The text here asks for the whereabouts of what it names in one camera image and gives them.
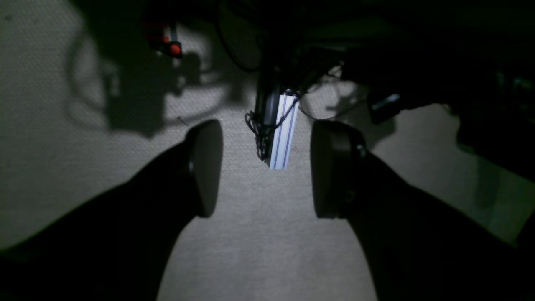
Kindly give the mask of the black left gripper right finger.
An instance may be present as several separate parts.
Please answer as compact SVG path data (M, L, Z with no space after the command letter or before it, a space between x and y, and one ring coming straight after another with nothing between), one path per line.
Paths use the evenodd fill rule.
M407 183L342 122L313 123L310 165L317 217L350 224L379 301L533 301L534 217L511 246Z

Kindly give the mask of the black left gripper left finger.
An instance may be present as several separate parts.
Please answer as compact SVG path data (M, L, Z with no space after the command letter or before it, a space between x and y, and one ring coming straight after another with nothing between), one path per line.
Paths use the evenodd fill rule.
M154 301L176 240L215 210L222 125L208 120L130 180L1 251L2 301Z

